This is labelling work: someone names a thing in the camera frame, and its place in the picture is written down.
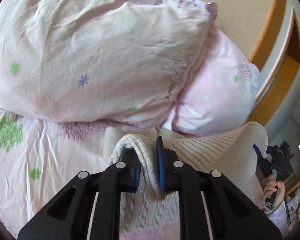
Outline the right forearm purple sleeve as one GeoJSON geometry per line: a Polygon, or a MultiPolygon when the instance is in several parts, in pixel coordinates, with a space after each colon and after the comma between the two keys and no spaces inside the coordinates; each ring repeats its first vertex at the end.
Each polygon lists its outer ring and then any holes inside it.
{"type": "Polygon", "coordinates": [[[285,200],[270,211],[264,212],[273,224],[280,230],[282,238],[285,239],[289,234],[290,222],[287,215],[287,206],[285,200]]]}

